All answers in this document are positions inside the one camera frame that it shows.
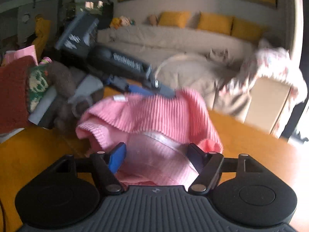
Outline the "red knit sleeve forearm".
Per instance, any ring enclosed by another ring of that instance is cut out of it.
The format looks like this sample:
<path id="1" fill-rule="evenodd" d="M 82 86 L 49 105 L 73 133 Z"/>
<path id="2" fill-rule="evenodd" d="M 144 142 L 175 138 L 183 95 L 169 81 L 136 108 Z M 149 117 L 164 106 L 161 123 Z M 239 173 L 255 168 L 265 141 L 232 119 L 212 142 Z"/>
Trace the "red knit sleeve forearm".
<path id="1" fill-rule="evenodd" d="M 47 75 L 46 66 L 35 65 L 28 55 L 1 67 L 1 134 L 28 126 L 29 75 L 32 68 L 42 68 Z"/>

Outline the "operator gloved left hand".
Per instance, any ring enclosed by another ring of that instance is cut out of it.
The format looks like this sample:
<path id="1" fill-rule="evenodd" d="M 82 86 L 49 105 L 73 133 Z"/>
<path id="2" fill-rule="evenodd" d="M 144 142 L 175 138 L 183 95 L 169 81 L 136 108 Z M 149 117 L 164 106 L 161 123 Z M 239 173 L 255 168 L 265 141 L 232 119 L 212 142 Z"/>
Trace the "operator gloved left hand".
<path id="1" fill-rule="evenodd" d="M 83 113 L 103 98 L 103 84 L 81 70 L 69 69 L 56 61 L 47 64 L 47 75 L 57 94 L 44 115 L 44 126 L 73 131 Z"/>

